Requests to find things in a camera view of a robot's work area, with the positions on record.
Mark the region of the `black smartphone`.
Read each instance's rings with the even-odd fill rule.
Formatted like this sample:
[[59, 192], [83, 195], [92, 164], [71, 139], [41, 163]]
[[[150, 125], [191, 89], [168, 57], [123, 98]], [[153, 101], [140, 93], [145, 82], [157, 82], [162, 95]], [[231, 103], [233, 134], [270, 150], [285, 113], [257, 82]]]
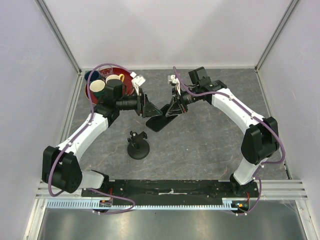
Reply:
[[177, 115], [173, 115], [173, 116], [166, 116], [166, 112], [169, 109], [169, 104], [164, 105], [160, 110], [162, 112], [161, 116], [153, 116], [151, 117], [146, 123], [145, 125], [151, 129], [152, 131], [158, 133], [160, 132], [165, 126], [167, 126], [169, 123], [171, 123], [176, 117]]

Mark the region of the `black phone stand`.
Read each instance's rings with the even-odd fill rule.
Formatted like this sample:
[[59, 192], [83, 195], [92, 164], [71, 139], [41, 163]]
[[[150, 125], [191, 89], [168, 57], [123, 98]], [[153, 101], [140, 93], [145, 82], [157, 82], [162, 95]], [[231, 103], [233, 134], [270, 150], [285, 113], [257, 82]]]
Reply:
[[150, 145], [146, 141], [148, 135], [146, 132], [142, 131], [137, 133], [135, 131], [130, 131], [130, 137], [127, 139], [127, 153], [134, 160], [142, 160], [148, 156], [150, 152]]

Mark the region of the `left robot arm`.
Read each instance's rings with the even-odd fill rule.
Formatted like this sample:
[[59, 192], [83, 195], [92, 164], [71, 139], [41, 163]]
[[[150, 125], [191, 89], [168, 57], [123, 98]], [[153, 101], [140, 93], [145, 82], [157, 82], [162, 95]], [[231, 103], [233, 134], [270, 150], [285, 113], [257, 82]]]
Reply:
[[52, 188], [61, 193], [74, 193], [77, 189], [89, 189], [99, 197], [106, 196], [110, 185], [105, 175], [94, 170], [82, 171], [79, 161], [87, 148], [104, 131], [106, 131], [120, 115], [120, 111], [134, 110], [143, 118], [156, 117], [162, 112], [148, 100], [141, 85], [145, 82], [141, 75], [133, 78], [135, 93], [125, 95], [123, 83], [118, 79], [110, 79], [104, 86], [97, 104], [84, 123], [64, 142], [58, 146], [48, 146], [43, 152], [42, 180], [48, 184], [49, 194], [54, 197]]

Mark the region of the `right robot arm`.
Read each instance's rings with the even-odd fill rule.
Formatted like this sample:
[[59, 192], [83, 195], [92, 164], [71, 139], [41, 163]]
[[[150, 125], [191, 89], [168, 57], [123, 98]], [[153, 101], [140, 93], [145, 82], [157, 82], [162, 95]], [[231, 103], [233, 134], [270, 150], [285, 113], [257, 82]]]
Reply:
[[173, 86], [172, 98], [167, 118], [184, 114], [188, 105], [203, 100], [222, 111], [242, 131], [240, 147], [242, 160], [230, 176], [229, 191], [235, 197], [242, 196], [256, 178], [259, 170], [270, 164], [269, 158], [281, 152], [282, 163], [285, 157], [283, 143], [279, 138], [278, 122], [275, 118], [264, 117], [241, 102], [220, 80], [212, 81], [204, 67], [190, 71], [191, 85], [186, 85], [177, 70], [167, 77]]

